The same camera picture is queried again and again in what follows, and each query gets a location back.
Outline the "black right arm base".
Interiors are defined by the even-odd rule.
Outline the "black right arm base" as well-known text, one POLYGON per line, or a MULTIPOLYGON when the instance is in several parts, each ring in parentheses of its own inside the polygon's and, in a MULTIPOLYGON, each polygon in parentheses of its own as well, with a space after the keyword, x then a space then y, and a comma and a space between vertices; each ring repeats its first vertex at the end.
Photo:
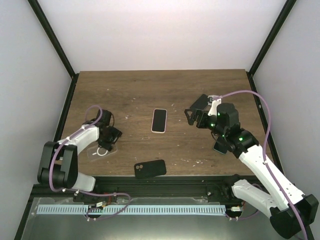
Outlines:
POLYGON ((236 204, 244 200, 237 198, 229 185, 213 184, 206 186, 207 199, 209 202, 219 202, 221 204, 236 204))

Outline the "clear magsafe phone case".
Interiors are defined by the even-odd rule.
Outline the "clear magsafe phone case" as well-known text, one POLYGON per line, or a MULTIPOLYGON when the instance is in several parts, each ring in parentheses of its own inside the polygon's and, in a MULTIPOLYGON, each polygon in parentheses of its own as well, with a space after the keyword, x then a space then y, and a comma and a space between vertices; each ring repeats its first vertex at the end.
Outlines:
POLYGON ((103 160, 118 151, 116 146, 113 146, 111 150, 106 150, 103 147, 93 146, 87 149, 87 160, 89 162, 94 162, 98 160, 103 160))

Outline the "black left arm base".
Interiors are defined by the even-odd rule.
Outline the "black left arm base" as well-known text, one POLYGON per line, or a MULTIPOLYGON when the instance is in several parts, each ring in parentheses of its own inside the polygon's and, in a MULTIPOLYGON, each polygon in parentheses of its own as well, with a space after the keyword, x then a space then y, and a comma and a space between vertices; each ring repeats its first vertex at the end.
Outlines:
POLYGON ((98 202, 114 202, 116 196, 105 196, 108 194, 113 194, 118 192, 118 187, 108 186, 108 187, 95 187, 94 192, 91 194, 80 192, 77 196, 73 197, 74 202, 85 203, 85 204, 94 204, 98 202))

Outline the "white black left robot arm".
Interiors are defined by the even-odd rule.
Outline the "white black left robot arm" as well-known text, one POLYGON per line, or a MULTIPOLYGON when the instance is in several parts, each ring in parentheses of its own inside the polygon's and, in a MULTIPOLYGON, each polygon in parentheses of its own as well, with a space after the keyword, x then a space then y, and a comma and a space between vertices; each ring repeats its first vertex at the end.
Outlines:
POLYGON ((44 144, 37 173, 40 184, 48 184, 52 191, 84 191, 89 201, 97 202, 102 189, 95 185, 93 176, 79 172, 78 156, 90 144, 96 142, 96 155, 104 157, 110 154, 121 137, 122 132, 110 122, 114 115, 105 109, 99 109, 95 118, 86 120, 73 134, 59 141, 44 144))

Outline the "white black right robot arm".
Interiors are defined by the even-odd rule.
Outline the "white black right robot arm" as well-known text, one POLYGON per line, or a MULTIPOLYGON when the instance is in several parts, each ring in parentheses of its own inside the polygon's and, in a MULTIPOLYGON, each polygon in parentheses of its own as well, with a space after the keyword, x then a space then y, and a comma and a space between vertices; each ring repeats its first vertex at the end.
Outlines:
POLYGON ((259 179, 265 190, 239 179, 222 188, 229 202, 244 200, 269 218, 274 230, 290 239, 315 220, 319 201, 291 183, 263 152, 258 140, 241 127, 239 112, 232 103, 211 103, 209 111, 185 109, 189 125, 210 130, 223 153, 231 152, 259 179))

